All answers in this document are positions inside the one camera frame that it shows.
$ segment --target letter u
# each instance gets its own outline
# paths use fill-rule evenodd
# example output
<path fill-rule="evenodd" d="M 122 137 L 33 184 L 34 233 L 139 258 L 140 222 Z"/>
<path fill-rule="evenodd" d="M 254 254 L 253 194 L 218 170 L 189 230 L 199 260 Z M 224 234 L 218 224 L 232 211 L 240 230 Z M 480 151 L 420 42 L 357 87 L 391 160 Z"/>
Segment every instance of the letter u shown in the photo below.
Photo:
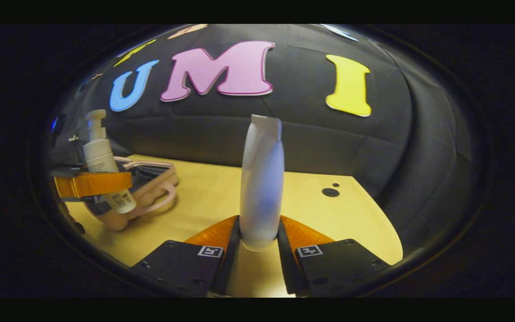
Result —
<path fill-rule="evenodd" d="M 118 76 L 117 79 L 114 80 L 113 89 L 110 92 L 110 109 L 114 110 L 114 112 L 120 112 L 122 110 L 127 110 L 136 104 L 144 93 L 144 88 L 147 85 L 147 79 L 151 68 L 158 62 L 159 61 L 155 59 L 136 69 L 138 75 L 136 76 L 135 86 L 132 89 L 132 93 L 127 97 L 122 97 L 122 89 L 124 88 L 124 84 L 127 81 L 128 76 L 130 76 L 132 72 L 126 72 Z"/>

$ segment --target letter m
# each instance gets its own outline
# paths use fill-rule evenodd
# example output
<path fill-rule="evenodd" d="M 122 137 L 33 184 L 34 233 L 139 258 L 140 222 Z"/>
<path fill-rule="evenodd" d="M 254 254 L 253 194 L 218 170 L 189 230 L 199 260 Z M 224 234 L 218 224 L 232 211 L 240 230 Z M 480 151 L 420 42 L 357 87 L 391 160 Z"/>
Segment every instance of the letter m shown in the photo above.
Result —
<path fill-rule="evenodd" d="M 266 81 L 266 53 L 275 44 L 269 41 L 246 41 L 233 45 L 217 59 L 202 48 L 174 55 L 175 61 L 168 89 L 160 100 L 172 102 L 188 97 L 186 75 L 198 94 L 205 95 L 218 77 L 227 69 L 218 92 L 226 95 L 257 96 L 271 93 L 273 86 Z"/>

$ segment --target light wood surface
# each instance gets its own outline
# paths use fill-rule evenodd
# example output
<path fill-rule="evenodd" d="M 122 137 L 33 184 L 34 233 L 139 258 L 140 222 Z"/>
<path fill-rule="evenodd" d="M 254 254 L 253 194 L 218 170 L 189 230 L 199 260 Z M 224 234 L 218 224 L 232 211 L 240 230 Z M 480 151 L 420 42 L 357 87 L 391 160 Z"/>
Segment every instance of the light wood surface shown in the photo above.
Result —
<path fill-rule="evenodd" d="M 122 232 L 107 229 L 82 203 L 67 203 L 84 226 L 83 237 L 122 263 L 133 266 L 166 240 L 184 241 L 239 214 L 241 168 L 143 155 L 129 159 L 173 163 L 180 179 L 176 202 L 133 220 Z M 323 188 L 340 195 L 325 196 Z M 392 224 L 353 177 L 286 172 L 282 214 L 336 241 L 353 238 L 390 265 L 402 259 Z M 229 292 L 233 297 L 294 297 L 286 292 L 276 242 L 261 253 L 240 246 Z"/>

